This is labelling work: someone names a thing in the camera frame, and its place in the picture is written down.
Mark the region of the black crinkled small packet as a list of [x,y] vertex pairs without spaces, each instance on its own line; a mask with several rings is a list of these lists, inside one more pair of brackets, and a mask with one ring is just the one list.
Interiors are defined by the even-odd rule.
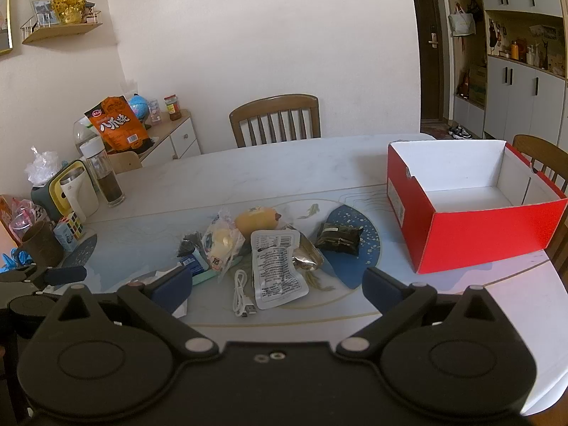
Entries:
[[181,240],[178,248],[177,257],[184,258],[193,253],[203,253],[201,233],[199,232],[185,234],[185,236],[183,236],[183,239]]

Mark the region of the dark wooden door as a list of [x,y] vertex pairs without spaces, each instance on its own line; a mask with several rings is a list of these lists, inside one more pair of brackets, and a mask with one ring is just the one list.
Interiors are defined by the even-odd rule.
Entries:
[[421,130],[444,120],[444,45],[441,0],[414,0],[418,32]]

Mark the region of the clear bag yellow bread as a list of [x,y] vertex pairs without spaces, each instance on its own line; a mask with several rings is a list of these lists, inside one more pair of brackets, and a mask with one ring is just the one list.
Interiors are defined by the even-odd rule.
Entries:
[[210,268],[218,274],[221,281],[239,255],[245,237],[237,228],[229,210],[221,209],[213,218],[202,238],[202,245]]

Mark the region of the dark snack packet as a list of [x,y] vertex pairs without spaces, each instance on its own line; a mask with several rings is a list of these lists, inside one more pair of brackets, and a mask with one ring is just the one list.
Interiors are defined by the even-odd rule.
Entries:
[[315,246],[322,251],[357,256],[363,230],[363,226],[338,225],[326,222],[319,229]]

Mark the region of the yellow squishy bun toy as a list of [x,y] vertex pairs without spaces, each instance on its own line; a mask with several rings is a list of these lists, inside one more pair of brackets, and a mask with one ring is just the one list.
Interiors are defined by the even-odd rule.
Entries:
[[239,214],[235,225],[246,240],[258,230],[274,230],[281,215],[274,208],[255,207]]

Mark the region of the wooden wall shelf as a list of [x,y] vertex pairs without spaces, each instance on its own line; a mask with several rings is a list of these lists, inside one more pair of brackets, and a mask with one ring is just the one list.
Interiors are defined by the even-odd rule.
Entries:
[[100,14],[100,11],[93,11],[83,22],[69,24],[52,24],[47,21],[45,15],[33,15],[20,27],[22,43],[31,44],[45,39],[85,35],[101,25]]

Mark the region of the blue small packet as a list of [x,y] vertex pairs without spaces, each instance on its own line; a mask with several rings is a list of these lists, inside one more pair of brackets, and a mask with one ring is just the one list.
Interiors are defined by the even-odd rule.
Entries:
[[209,269],[208,263],[205,261],[205,259],[203,259],[203,257],[196,252],[192,252],[187,256],[181,257],[179,259],[179,262],[183,266],[189,268],[192,276],[204,273]]

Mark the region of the red cardboard box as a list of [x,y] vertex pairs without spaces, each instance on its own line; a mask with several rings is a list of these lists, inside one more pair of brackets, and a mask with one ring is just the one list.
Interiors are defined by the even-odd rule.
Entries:
[[414,269],[428,274],[549,246],[567,197],[505,141],[394,141],[387,196]]

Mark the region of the rubiks cube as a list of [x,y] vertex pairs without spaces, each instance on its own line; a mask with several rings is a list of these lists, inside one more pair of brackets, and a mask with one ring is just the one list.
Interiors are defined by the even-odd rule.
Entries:
[[76,240],[82,239],[82,237],[84,236],[84,226],[76,212],[71,211],[70,213],[66,214],[61,218],[60,222],[69,227],[70,232],[73,234]]

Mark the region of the hanging tote bag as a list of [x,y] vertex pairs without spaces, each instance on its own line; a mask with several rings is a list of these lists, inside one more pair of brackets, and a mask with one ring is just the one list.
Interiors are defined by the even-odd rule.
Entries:
[[465,12],[459,3],[455,4],[454,11],[449,14],[448,19],[453,37],[462,38],[476,34],[474,16],[469,12]]

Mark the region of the silver foil snack bag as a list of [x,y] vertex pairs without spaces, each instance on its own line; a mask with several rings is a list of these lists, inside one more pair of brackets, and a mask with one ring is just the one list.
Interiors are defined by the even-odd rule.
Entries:
[[299,233],[299,246],[292,254],[295,268],[303,272],[314,272],[320,269],[324,263],[324,257],[320,250],[298,229],[291,225],[288,225],[286,229]]

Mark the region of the grey wall cabinet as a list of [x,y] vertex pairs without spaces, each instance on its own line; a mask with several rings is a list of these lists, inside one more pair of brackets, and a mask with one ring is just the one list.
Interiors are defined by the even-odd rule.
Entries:
[[453,45],[452,119],[472,136],[567,147],[567,0],[446,0],[474,16]]

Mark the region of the gold flower ornament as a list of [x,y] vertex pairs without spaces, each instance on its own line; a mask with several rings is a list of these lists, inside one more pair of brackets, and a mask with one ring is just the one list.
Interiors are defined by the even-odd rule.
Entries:
[[51,8],[62,24],[82,23],[87,0],[51,0]]

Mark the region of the dark brown cup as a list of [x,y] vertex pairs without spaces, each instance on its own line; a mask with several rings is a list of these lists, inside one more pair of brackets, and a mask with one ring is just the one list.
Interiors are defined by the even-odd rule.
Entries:
[[39,266],[55,267],[64,257],[64,249],[54,236],[51,225],[43,220],[25,233],[19,251],[28,253]]

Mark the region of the wooden chair far side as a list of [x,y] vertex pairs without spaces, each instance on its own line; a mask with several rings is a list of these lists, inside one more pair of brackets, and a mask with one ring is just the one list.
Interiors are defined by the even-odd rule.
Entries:
[[257,99],[236,108],[229,122],[238,148],[322,136],[319,99],[305,93]]

